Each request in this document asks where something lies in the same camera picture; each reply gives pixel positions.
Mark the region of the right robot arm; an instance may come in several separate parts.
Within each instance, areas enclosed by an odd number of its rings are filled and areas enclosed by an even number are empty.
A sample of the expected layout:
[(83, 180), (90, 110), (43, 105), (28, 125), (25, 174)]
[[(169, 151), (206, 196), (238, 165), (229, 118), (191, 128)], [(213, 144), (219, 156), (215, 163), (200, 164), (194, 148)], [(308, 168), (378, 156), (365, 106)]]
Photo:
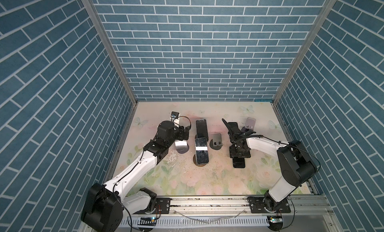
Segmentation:
[(235, 162), (243, 162), (250, 150), (258, 150), (278, 158), (281, 177), (267, 190), (263, 204), (266, 211), (277, 212), (287, 197), (304, 182), (313, 177), (321, 168), (321, 163), (307, 152), (300, 141), (276, 141), (263, 135), (230, 135), (230, 157)]

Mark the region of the dark grey stand back right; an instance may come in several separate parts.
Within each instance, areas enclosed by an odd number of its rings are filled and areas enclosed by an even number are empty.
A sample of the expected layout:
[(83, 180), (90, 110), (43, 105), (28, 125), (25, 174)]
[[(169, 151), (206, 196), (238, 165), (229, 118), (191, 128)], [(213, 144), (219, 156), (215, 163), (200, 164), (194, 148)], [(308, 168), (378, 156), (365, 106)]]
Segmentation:
[(210, 148), (218, 151), (222, 148), (222, 146), (222, 135), (220, 133), (212, 134), (212, 139), (210, 140)]

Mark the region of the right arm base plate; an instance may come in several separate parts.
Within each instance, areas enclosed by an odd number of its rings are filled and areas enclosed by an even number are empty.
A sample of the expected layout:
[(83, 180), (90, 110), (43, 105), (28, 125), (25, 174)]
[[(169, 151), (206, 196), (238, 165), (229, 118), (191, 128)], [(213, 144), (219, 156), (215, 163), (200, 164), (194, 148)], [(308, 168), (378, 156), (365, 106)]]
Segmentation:
[(249, 203), (252, 214), (262, 214), (262, 213), (289, 214), (291, 213), (291, 208), (287, 198), (283, 199), (280, 202), (275, 202), (273, 199), (269, 197), (249, 196), (247, 197), (247, 202)]

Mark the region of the purple phone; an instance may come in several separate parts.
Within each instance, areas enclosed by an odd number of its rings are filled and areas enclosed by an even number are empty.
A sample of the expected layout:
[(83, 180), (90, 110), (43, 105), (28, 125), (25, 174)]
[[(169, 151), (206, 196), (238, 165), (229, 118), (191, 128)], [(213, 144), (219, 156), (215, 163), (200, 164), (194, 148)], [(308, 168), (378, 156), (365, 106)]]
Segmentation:
[(188, 142), (185, 140), (183, 141), (176, 140), (175, 147), (176, 147), (176, 150), (180, 153), (185, 153), (189, 150)]

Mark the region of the black phone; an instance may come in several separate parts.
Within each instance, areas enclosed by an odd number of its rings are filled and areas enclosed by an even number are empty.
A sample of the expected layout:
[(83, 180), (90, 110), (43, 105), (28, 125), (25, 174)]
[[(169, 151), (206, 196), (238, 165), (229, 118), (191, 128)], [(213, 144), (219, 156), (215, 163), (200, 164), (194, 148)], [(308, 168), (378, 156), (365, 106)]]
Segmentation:
[(246, 167), (245, 164), (245, 159), (244, 158), (239, 158), (239, 157), (234, 157), (233, 158), (233, 167), (237, 169), (243, 169)]
[(246, 119), (246, 123), (245, 123), (245, 128), (247, 130), (254, 130), (255, 128), (255, 124), (256, 124), (256, 119), (255, 118), (251, 118), (251, 117), (248, 117)]

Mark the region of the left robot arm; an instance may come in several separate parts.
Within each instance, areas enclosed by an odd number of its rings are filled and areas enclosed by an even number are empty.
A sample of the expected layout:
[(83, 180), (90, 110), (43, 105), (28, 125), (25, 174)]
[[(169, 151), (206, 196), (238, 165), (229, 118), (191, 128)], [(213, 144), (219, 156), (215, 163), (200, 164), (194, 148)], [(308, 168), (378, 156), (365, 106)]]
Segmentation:
[(121, 173), (104, 184), (95, 183), (88, 190), (81, 221), (97, 232), (114, 232), (123, 220), (136, 212), (151, 213), (158, 208), (157, 194), (147, 188), (128, 196), (133, 186), (153, 169), (169, 152), (175, 141), (186, 141), (191, 127), (174, 121), (158, 125), (155, 137), (143, 152)]

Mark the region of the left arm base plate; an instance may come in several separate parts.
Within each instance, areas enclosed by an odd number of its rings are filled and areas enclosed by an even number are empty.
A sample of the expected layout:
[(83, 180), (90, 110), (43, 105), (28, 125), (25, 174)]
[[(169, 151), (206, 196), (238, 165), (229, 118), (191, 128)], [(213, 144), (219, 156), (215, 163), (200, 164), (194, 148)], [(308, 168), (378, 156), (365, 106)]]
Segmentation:
[(170, 213), (170, 207), (171, 207), (171, 198), (157, 198), (156, 199), (156, 205), (154, 208), (149, 207), (148, 209), (144, 209), (138, 212), (135, 212), (134, 215), (155, 215), (159, 214), (160, 212), (156, 212), (157, 209), (161, 210), (161, 214), (169, 214)]

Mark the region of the wooden stand front centre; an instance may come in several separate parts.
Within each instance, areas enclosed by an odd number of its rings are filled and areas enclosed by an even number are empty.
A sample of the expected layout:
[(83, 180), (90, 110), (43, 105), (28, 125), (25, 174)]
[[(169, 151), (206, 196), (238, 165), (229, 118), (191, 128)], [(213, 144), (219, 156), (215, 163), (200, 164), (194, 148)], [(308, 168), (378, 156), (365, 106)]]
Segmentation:
[(207, 165), (207, 163), (202, 163), (202, 164), (197, 163), (196, 155), (193, 156), (193, 163), (194, 163), (197, 167), (204, 167), (205, 165)]

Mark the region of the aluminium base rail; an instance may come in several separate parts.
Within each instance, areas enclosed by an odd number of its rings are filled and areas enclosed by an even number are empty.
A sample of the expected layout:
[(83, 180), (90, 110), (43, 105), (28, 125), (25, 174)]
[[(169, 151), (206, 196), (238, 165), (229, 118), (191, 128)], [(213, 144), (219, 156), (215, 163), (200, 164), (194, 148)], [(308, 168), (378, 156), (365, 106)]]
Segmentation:
[(158, 198), (171, 198), (170, 213), (167, 216), (183, 214), (186, 216), (231, 216), (240, 214), (247, 215), (299, 215), (317, 216), (329, 215), (332, 208), (325, 196), (320, 195), (291, 195), (288, 203), (291, 213), (262, 213), (252, 214), (249, 196), (171, 196)]

